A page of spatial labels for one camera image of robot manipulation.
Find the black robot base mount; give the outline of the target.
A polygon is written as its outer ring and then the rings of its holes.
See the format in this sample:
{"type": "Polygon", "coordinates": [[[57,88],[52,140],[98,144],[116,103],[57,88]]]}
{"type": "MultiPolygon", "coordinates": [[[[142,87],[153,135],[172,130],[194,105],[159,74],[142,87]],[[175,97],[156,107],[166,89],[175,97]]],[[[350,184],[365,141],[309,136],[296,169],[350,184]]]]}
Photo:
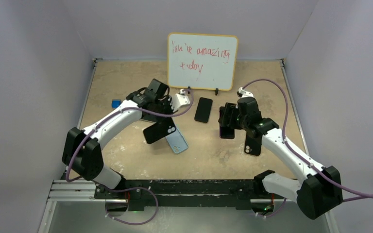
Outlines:
{"type": "Polygon", "coordinates": [[[97,185],[99,200],[127,200],[130,211],[145,207],[233,207],[272,211],[277,194],[263,191],[254,179],[243,180],[124,180],[113,191],[97,185]]]}

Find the black smartphone with purple edge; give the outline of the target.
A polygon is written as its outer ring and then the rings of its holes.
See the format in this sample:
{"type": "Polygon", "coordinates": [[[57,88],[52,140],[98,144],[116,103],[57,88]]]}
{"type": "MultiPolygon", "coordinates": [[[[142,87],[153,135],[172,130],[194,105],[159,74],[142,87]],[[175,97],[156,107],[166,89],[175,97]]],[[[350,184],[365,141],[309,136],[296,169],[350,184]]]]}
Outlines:
{"type": "Polygon", "coordinates": [[[235,130],[229,127],[222,127],[219,128],[220,138],[222,139],[234,139],[235,138],[235,130]]]}

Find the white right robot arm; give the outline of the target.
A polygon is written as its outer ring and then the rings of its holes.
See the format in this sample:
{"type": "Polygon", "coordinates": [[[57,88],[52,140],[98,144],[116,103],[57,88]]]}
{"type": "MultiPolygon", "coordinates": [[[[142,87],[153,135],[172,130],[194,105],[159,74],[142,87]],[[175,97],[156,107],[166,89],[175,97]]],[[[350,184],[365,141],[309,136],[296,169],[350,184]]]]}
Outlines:
{"type": "Polygon", "coordinates": [[[262,117],[253,97],[240,98],[237,103],[220,107],[220,137],[235,135],[236,130],[246,132],[244,152],[259,156],[265,147],[278,157],[295,175],[295,179],[283,177],[267,170],[254,177],[253,191],[261,198],[278,194],[297,203],[309,219],[316,219],[343,202],[340,173],[333,167],[325,167],[307,156],[282,135],[283,131],[271,118],[262,117]]]}

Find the black phone case with cutouts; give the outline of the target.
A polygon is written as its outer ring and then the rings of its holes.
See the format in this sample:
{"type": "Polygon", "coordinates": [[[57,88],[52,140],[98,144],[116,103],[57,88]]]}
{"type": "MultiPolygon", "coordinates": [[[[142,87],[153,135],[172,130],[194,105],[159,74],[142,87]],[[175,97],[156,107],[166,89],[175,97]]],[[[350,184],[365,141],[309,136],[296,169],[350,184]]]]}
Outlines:
{"type": "Polygon", "coordinates": [[[143,130],[147,144],[152,144],[166,136],[174,133],[176,127],[172,118],[167,117],[143,130]]]}

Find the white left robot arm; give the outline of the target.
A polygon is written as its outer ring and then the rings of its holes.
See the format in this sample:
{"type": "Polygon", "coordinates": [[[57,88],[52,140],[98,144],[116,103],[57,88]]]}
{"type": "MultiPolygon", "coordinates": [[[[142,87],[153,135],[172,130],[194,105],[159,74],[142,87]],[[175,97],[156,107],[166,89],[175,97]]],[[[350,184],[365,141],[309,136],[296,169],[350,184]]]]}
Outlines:
{"type": "Polygon", "coordinates": [[[67,133],[62,162],[67,166],[65,179],[71,182],[71,171],[79,178],[106,186],[115,199],[125,194],[124,177],[108,167],[102,156],[103,148],[122,130],[147,115],[155,115],[156,122],[143,130],[147,144],[152,144],[175,132],[170,115],[170,88],[153,79],[148,87],[130,93],[120,106],[85,129],[76,127],[67,133]]]}

